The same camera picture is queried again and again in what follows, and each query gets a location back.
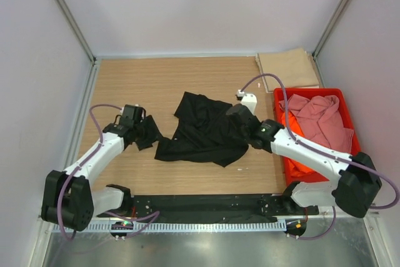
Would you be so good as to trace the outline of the black t-shirt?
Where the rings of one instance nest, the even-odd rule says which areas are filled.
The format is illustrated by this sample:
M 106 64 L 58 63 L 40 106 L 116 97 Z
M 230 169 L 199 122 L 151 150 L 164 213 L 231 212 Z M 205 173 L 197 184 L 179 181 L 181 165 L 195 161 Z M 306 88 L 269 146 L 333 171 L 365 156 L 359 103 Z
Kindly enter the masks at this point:
M 186 91 L 174 113 L 178 126 L 172 138 L 164 137 L 149 115 L 143 121 L 144 136 L 136 140 L 136 146 L 141 151 L 157 142 L 156 160 L 212 162 L 224 168 L 242 158 L 249 148 L 226 116 L 231 107 L 230 103 Z

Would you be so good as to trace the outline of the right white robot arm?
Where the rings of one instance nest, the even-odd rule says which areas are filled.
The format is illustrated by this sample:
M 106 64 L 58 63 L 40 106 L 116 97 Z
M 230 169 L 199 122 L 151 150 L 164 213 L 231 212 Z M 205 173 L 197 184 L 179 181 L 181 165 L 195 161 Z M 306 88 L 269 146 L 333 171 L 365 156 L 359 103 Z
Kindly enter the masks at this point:
M 293 159 L 325 177 L 321 182 L 290 184 L 281 200 L 285 212 L 296 214 L 308 206 L 337 206 L 353 217 L 365 217 L 382 186 L 369 155 L 333 151 L 311 141 L 301 144 L 282 124 L 271 119 L 260 121 L 242 104 L 228 109 L 226 116 L 253 148 Z

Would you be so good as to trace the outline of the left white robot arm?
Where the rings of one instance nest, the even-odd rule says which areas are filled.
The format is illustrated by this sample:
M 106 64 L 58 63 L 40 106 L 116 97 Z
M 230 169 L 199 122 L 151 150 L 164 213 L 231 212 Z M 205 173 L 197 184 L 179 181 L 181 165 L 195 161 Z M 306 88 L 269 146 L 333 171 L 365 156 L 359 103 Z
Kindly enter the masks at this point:
M 46 177 L 41 218 L 75 231 L 86 229 L 93 217 L 112 211 L 127 216 L 133 208 L 129 188 L 109 184 L 93 192 L 91 185 L 106 166 L 129 145 L 145 137 L 144 118 L 121 117 L 107 125 L 99 140 L 73 165 Z

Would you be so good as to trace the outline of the orange t-shirt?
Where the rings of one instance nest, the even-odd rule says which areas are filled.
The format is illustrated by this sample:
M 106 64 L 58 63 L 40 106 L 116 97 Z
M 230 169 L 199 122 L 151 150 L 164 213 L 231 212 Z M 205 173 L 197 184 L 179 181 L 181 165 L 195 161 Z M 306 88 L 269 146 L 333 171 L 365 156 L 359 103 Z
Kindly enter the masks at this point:
M 288 117 L 289 127 L 291 131 L 294 134 L 298 134 L 301 137 L 303 137 L 304 136 L 303 131 L 299 126 L 296 117 L 291 112 L 288 112 L 288 115 L 286 115 L 286 113 L 283 112 L 281 116 L 281 122 L 284 126 L 286 126 L 286 117 Z M 315 173 L 315 171 L 313 171 L 311 168 L 308 168 L 307 166 L 293 159 L 288 159 L 287 161 L 288 161 L 289 173 L 292 177 L 299 178 L 302 176 L 308 176 Z

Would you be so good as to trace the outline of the folded beige t-shirt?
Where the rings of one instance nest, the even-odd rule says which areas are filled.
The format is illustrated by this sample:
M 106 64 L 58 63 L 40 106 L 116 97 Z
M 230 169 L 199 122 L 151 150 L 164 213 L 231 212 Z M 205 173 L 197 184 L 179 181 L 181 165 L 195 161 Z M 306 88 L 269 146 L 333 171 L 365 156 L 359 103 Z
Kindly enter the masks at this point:
M 320 87 L 315 62 L 303 48 L 280 53 L 258 53 L 256 63 L 261 73 L 276 75 L 286 88 Z

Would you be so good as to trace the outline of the pink t-shirt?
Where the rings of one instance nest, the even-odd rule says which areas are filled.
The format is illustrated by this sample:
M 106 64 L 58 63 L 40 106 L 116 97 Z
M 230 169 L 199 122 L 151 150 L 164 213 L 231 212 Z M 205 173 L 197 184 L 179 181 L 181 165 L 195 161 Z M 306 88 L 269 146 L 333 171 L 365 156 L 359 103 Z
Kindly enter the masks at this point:
M 304 138 L 335 151 L 350 153 L 354 131 L 344 126 L 339 105 L 339 98 L 334 95 L 308 99 L 293 94 L 286 103 L 279 102 L 286 115 L 291 112 L 296 117 Z

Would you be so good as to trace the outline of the red plastic bin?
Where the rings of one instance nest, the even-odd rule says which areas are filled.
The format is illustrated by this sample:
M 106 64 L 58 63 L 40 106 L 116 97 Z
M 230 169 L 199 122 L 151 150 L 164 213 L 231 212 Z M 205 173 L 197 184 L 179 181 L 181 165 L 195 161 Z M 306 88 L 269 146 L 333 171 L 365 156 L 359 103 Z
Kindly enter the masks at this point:
M 358 152 L 361 151 L 361 147 L 359 144 L 359 140 L 356 134 L 356 130 L 354 127 L 353 119 L 349 110 L 349 107 L 346 103 L 344 95 L 340 89 L 337 88 L 287 88 L 286 89 L 287 100 L 293 95 L 298 94 L 305 98 L 311 99 L 315 96 L 330 96 L 334 95 L 339 98 L 340 105 L 339 105 L 339 113 L 342 117 L 342 121 L 346 128 L 352 129 L 354 131 L 353 138 L 352 138 L 352 150 L 349 154 L 356 155 Z M 281 122 L 281 116 L 283 111 L 279 107 L 279 102 L 284 101 L 283 91 L 281 88 L 276 88 L 273 91 L 274 97 L 274 111 L 276 120 Z

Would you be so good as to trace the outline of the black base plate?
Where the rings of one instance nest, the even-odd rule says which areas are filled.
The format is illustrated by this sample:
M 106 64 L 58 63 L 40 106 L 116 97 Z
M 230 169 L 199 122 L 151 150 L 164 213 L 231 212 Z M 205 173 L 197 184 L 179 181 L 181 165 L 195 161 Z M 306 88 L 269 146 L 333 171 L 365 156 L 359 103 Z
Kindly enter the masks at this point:
M 317 206 L 302 208 L 291 198 L 273 194 L 136 195 L 126 217 L 159 211 L 157 223 L 273 223 L 279 216 L 315 216 Z

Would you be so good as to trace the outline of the left aluminium frame post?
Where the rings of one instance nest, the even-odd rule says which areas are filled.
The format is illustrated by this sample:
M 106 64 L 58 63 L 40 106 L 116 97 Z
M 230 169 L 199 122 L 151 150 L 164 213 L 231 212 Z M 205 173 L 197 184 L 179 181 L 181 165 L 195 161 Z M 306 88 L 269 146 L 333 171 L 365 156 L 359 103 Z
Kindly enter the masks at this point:
M 64 16 L 67 24 L 71 28 L 73 34 L 75 35 L 82 50 L 85 52 L 89 61 L 93 65 L 96 62 L 96 57 L 95 57 L 95 55 L 93 55 L 93 52 L 92 52 L 88 42 L 86 41 L 81 29 L 79 28 L 67 2 L 65 0 L 55 0 L 55 2 L 57 4 L 58 8 L 60 9 L 62 15 Z

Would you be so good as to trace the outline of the aluminium frame post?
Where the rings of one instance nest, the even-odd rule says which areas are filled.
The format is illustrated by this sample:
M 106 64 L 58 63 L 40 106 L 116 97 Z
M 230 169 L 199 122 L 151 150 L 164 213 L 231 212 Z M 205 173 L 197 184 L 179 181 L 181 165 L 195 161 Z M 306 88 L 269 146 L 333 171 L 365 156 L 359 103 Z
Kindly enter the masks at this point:
M 67 24 L 71 28 L 73 34 L 75 35 L 82 50 L 85 52 L 89 61 L 93 65 L 96 62 L 96 57 L 95 57 L 95 55 L 93 55 L 93 52 L 92 52 L 88 42 L 86 41 L 81 29 L 79 28 L 67 2 L 65 0 L 55 0 L 55 2 L 57 4 L 58 8 L 60 9 L 62 15 L 64 16 Z
M 346 12 L 349 4 L 352 0 L 340 0 L 338 5 L 336 6 L 327 26 L 325 27 L 321 38 L 319 39 L 313 53 L 312 57 L 316 61 L 318 56 L 320 55 L 323 47 L 327 43 L 328 39 L 330 38 L 331 34 L 333 33 L 335 27 L 338 25 L 338 22 L 342 18 L 343 14 Z

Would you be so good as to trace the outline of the right aluminium frame post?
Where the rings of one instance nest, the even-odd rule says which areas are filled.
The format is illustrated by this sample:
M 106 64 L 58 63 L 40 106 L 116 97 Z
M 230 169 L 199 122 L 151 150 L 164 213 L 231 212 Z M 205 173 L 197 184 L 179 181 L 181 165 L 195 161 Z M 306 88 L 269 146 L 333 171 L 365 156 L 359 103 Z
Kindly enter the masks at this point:
M 349 4 L 352 0 L 340 0 L 338 5 L 336 6 L 327 26 L 325 27 L 321 38 L 319 39 L 313 53 L 312 57 L 316 61 L 318 56 L 320 55 L 323 47 L 327 43 L 328 39 L 330 38 L 331 34 L 333 33 L 335 27 L 338 25 L 338 22 L 342 18 L 343 14 L 346 12 Z

